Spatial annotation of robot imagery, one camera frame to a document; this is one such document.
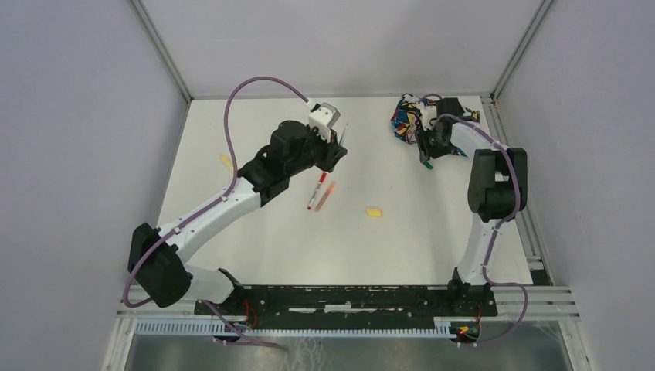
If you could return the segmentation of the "red white pen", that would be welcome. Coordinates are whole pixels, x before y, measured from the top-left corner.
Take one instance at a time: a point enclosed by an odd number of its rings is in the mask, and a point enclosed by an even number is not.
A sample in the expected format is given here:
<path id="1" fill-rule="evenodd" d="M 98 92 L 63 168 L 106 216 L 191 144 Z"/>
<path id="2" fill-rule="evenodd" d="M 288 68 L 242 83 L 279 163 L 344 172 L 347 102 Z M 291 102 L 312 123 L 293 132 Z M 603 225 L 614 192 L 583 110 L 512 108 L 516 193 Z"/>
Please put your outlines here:
<path id="1" fill-rule="evenodd" d="M 327 177 L 327 174 L 328 174 L 327 172 L 322 172 L 321 173 L 321 176 L 317 181 L 317 184 L 316 184 L 316 186 L 314 188 L 314 191 L 311 194 L 311 198 L 308 201 L 307 210 L 312 210 L 313 209 L 314 203 L 315 203 L 316 198 L 317 198 L 317 195 L 318 195 L 318 193 L 319 193 L 319 191 L 320 191 L 320 189 L 321 189 L 321 187 L 322 187 L 322 185 L 324 183 L 324 180 Z"/>

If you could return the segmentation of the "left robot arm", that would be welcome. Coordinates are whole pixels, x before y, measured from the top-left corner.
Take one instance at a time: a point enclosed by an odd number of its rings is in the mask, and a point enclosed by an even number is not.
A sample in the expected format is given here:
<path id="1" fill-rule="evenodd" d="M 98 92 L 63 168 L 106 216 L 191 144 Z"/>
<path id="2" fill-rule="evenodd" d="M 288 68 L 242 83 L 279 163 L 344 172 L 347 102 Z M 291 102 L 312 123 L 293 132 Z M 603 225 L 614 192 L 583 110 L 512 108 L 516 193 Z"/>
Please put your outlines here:
<path id="1" fill-rule="evenodd" d="M 235 289 L 236 281 L 225 271 L 191 267 L 190 258 L 230 224 L 286 191 L 291 177 L 313 167 L 333 172 L 347 153 L 333 129 L 323 139 L 318 129 L 299 121 L 280 123 L 269 144 L 239 168 L 217 195 L 170 223 L 142 223 L 134 229 L 128 280 L 137 282 L 148 298 L 132 303 L 125 290 L 125 305 L 134 308 L 153 302 L 167 308 L 191 298 L 212 301 L 224 315 L 237 313 L 243 295 Z"/>

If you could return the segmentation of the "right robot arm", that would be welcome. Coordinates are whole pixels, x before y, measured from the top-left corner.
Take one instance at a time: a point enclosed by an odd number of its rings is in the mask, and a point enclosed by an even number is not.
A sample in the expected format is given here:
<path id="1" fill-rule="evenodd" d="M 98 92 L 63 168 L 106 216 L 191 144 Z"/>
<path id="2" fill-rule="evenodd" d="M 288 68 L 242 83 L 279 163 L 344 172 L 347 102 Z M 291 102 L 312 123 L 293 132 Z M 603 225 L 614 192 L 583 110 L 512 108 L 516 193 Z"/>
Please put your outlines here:
<path id="1" fill-rule="evenodd" d="M 453 279 L 470 286 L 489 286 L 494 245 L 505 223 L 527 203 L 527 153 L 509 148 L 470 121 L 454 97 L 416 102 L 416 140 L 421 162 L 459 149 L 471 160 L 467 202 L 473 222 L 467 247 Z"/>

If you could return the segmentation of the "green grey pen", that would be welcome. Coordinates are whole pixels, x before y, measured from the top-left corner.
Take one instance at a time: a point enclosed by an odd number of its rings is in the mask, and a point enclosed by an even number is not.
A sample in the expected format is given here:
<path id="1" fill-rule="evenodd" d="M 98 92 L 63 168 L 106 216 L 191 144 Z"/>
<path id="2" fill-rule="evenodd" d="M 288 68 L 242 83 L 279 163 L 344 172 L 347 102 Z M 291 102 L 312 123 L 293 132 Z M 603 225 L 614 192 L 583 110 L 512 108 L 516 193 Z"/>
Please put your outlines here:
<path id="1" fill-rule="evenodd" d="M 345 140 L 345 136 L 346 136 L 346 134 L 348 132 L 348 128 L 349 128 L 349 123 L 346 123 L 345 126 L 343 127 L 342 131 L 341 131 L 341 136 L 340 136 L 339 141 L 338 141 L 338 144 L 341 147 L 344 146 L 344 140 Z"/>

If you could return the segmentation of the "orange pen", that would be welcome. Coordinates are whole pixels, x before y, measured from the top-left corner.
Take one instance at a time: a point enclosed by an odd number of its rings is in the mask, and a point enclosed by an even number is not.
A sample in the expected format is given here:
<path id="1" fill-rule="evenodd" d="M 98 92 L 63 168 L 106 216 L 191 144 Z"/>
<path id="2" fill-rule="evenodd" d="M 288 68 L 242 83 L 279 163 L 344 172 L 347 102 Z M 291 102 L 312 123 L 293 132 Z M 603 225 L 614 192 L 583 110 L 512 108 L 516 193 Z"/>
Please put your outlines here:
<path id="1" fill-rule="evenodd" d="M 319 212 L 325 202 L 327 201 L 328 197 L 332 194 L 334 187 L 336 185 L 336 182 L 331 182 L 330 185 L 328 186 L 327 190 L 324 192 L 323 196 L 320 198 L 318 204 L 314 207 L 315 212 Z"/>

